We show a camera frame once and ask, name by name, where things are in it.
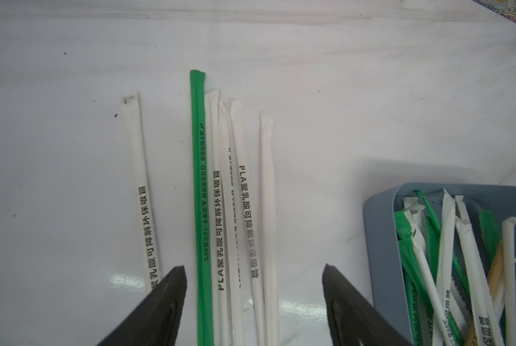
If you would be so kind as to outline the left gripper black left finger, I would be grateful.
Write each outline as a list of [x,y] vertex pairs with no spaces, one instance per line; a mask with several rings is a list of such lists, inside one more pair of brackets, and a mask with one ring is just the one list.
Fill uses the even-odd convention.
[[172,268],[145,299],[100,345],[174,345],[187,277],[183,266]]

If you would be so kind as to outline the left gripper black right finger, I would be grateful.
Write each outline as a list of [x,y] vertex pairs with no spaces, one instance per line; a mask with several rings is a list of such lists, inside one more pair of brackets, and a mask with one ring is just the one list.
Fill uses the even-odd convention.
[[335,267],[322,274],[333,345],[409,345]]

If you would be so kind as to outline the green straw group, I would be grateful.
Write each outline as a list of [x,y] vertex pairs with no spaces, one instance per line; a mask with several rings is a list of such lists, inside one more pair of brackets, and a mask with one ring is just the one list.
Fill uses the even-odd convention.
[[[433,202],[428,199],[426,194],[421,190],[414,191],[415,196],[423,201],[424,206],[427,209],[428,219],[425,220],[425,225],[428,228],[428,236],[432,236],[431,243],[438,243],[441,238],[441,222],[438,217],[438,214],[435,212],[433,208]],[[457,276],[460,282],[460,288],[464,291],[465,296],[470,298],[470,288],[467,279],[466,270],[461,265],[459,258],[457,257],[457,252],[453,251],[453,262],[454,274]]]
[[405,278],[405,292],[410,316],[412,344],[432,345],[433,309],[425,282],[414,252],[412,225],[408,211],[395,212],[398,247]]
[[205,129],[205,73],[190,72],[192,160],[197,254],[197,344],[214,344],[210,232],[207,203],[207,148]]

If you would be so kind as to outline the white straw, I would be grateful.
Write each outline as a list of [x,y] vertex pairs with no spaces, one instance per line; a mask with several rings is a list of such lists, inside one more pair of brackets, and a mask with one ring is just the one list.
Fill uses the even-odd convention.
[[207,184],[208,184],[208,220],[210,228],[211,270],[213,287],[214,344],[230,345],[229,309],[225,259],[223,246],[223,217],[221,189],[216,187],[218,181],[214,174],[217,164],[214,156],[214,128],[218,125],[217,89],[205,93],[205,128],[207,149]]
[[249,258],[249,270],[252,283],[253,306],[257,327],[258,345],[266,345],[265,331],[265,302],[262,288],[262,268],[259,260],[259,241],[255,228],[255,213],[253,207],[254,193],[251,189],[249,174],[249,159],[246,151],[246,138],[244,129],[244,109],[240,99],[233,99],[230,110],[231,125],[236,148],[237,170],[239,177],[240,195],[242,200],[242,213],[244,230],[246,232],[246,246]]
[[451,273],[454,251],[456,204],[447,190],[441,213],[441,237],[438,252],[438,271],[436,278],[437,299],[432,299],[433,339],[432,345],[456,345],[451,330]]
[[245,345],[244,313],[239,262],[239,241],[236,227],[236,206],[231,165],[231,148],[227,109],[222,101],[218,104],[218,130],[220,139],[220,175],[226,214],[226,235],[229,255],[229,283],[231,298],[232,345]]
[[152,291],[161,280],[161,268],[158,258],[158,241],[154,226],[150,187],[148,185],[138,92],[132,92],[122,97],[122,112],[130,141],[139,227],[138,234],[141,236],[143,248],[145,287],[147,291]]

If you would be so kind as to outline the blue-grey storage tray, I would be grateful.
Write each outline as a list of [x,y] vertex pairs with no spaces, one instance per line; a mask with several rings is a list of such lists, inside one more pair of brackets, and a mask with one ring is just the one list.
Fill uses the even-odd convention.
[[408,342],[412,341],[412,333],[394,214],[402,209],[402,199],[417,190],[425,193],[437,215],[441,214],[444,190],[452,196],[463,196],[478,242],[482,240],[481,210],[491,210],[497,223],[516,217],[516,186],[507,185],[405,183],[373,195],[365,202],[363,219],[373,305]]

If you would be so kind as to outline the white wrapped straw plain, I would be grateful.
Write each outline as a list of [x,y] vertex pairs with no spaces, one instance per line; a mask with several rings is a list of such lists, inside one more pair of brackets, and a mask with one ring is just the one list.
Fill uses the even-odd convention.
[[277,225],[275,210],[275,171],[272,158],[274,119],[268,112],[259,114],[262,160],[262,235],[264,252],[265,321],[268,345],[280,343],[277,266]]

